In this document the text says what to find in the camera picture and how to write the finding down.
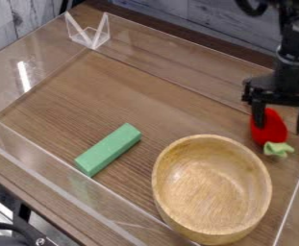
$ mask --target green block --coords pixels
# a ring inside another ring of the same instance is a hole
[[[80,156],[75,163],[81,172],[92,177],[140,140],[141,133],[124,123]]]

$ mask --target wooden table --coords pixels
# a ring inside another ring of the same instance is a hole
[[[105,5],[100,1],[87,2],[72,11],[84,26],[99,23],[101,13],[92,7],[104,10]],[[119,13],[119,8],[109,10]],[[115,17],[112,20],[116,22],[116,34],[127,30],[131,46],[125,47],[123,36],[112,38],[99,52],[79,46],[72,46],[75,50],[63,48],[69,45],[68,39],[57,46],[49,33],[65,36],[60,18],[0,53],[0,62],[16,54],[24,57],[30,54],[36,59],[40,56],[42,61],[51,61],[51,64],[42,64],[42,74],[48,75],[45,80],[0,112],[0,122],[71,165],[75,157],[113,129],[124,122],[131,123],[143,133],[141,142],[93,180],[157,219],[149,175],[163,148],[187,135],[216,134],[238,140],[266,163],[274,197],[258,228],[234,245],[272,245],[299,178],[299,135],[288,134],[288,143],[296,151],[286,160],[263,156],[250,139],[250,109],[239,101],[243,79],[248,75],[268,72],[268,68],[165,37],[132,23],[117,21]],[[33,52],[33,40],[40,47],[40,54]],[[215,48],[216,42],[212,42],[211,47]],[[270,58],[263,55],[250,51],[246,53],[234,45],[227,47],[231,55],[243,54],[243,59],[247,54],[256,55],[252,58],[268,65]],[[71,56],[73,52],[77,56],[51,71],[49,68],[64,59],[63,56],[67,59],[68,52]],[[40,80],[36,71],[32,76]],[[278,109],[292,129],[295,110]],[[26,151],[18,154],[36,170],[36,155],[28,155]],[[81,244],[132,245],[127,241],[116,241],[113,234],[107,233],[105,227],[99,226],[80,206],[67,201],[49,189],[48,184],[40,183],[9,163],[0,156],[0,184]],[[63,168],[60,172],[49,172],[49,169],[48,175],[56,176],[56,180],[65,179]],[[64,187],[68,192],[71,187],[68,184]],[[292,211],[287,220],[290,226],[284,228],[287,233],[282,234],[279,245],[296,245],[299,241],[299,216],[294,215],[298,210],[295,213]]]

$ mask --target wooden bowl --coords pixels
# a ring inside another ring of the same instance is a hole
[[[192,135],[173,142],[156,159],[151,184],[165,223],[207,245],[231,243],[250,233],[272,195],[258,156],[218,135]]]

